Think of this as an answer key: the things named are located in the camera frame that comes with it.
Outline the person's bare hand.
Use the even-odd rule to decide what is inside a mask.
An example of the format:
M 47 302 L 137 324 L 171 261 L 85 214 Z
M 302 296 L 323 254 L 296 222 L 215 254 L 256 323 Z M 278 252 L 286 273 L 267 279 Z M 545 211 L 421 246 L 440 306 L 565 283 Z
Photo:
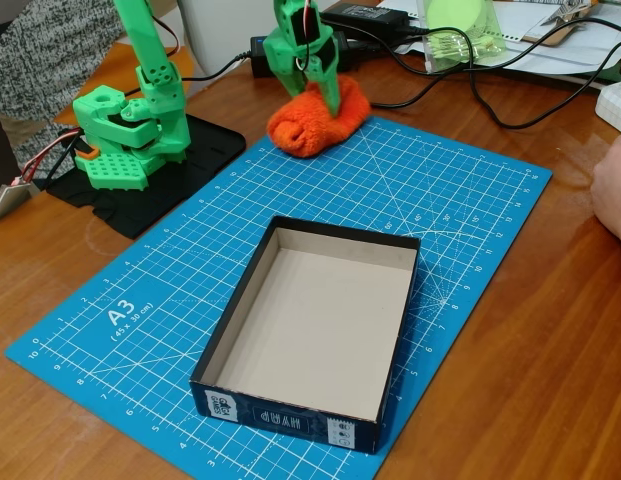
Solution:
M 590 191 L 595 216 L 621 242 L 621 136 L 594 167 Z

